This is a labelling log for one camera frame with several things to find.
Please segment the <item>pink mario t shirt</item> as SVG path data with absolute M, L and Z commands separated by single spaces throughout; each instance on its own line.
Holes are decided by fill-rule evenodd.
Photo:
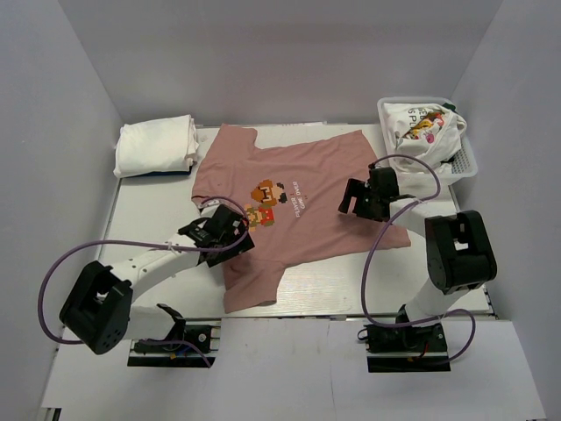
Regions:
M 254 247 L 223 263 L 227 313 L 275 303 L 287 268 L 350 253 L 410 246 L 405 229 L 339 212 L 349 179 L 377 157 L 362 131 L 292 146 L 257 147 L 253 128 L 222 125 L 196 171 L 192 200 L 242 205 Z

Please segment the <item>white green spongebob t shirt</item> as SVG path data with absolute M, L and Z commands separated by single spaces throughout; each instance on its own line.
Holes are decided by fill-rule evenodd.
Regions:
M 389 165 L 398 172 L 427 173 L 423 161 L 439 175 L 452 172 L 467 123 L 450 104 L 388 103 L 379 110 Z

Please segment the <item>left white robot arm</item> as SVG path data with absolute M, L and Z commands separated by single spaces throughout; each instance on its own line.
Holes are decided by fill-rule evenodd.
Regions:
M 132 304 L 148 290 L 182 271 L 212 268 L 254 248 L 245 211 L 217 200 L 164 244 L 140 246 L 147 250 L 128 260 L 86 265 L 60 311 L 60 321 L 98 355 L 125 339 Z

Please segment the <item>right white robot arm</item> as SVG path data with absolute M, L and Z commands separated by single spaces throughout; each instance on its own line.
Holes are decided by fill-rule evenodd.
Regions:
M 397 342 L 408 350 L 428 338 L 426 326 L 451 314 L 450 307 L 468 292 L 492 281 L 497 263 L 482 216 L 475 210 L 443 215 L 431 202 L 441 191 L 425 198 L 402 194 L 392 168 L 369 166 L 365 182 L 349 179 L 338 211 L 382 223 L 363 268 L 360 301 L 372 325 L 395 329 Z M 401 226 L 425 240 L 428 279 L 392 324 L 378 322 L 366 305 L 366 281 L 373 255 L 391 227 Z

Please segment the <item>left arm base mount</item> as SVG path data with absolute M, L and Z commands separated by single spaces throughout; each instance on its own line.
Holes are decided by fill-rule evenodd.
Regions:
M 210 368 L 220 346 L 220 321 L 180 322 L 165 338 L 170 344 L 133 341 L 128 367 Z

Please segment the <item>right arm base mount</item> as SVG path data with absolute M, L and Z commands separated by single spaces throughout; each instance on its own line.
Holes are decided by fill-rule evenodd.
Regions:
M 441 324 L 426 327 L 382 328 L 365 325 L 357 334 L 366 345 L 368 372 L 450 372 L 448 346 Z

